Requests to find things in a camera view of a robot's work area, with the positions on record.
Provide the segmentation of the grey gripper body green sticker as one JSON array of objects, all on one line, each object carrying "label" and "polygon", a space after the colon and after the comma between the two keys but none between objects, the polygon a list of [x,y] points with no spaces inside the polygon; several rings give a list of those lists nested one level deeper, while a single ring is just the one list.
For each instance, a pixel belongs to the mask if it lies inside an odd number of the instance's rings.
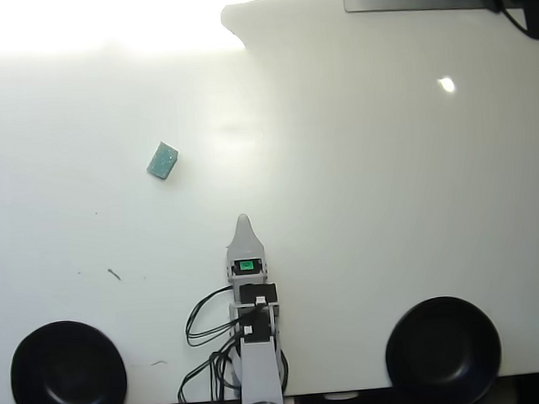
[{"label": "grey gripper body green sticker", "polygon": [[233,285],[265,283],[268,273],[267,261],[263,256],[227,259],[227,276]]}]

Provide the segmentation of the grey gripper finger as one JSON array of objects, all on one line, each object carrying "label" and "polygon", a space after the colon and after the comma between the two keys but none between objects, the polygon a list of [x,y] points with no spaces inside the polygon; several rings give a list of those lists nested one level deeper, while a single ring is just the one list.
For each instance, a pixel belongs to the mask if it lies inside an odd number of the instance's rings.
[{"label": "grey gripper finger", "polygon": [[265,255],[264,246],[253,230],[250,218],[246,214],[239,215],[234,237],[227,247],[227,258],[229,260],[263,258]]}]

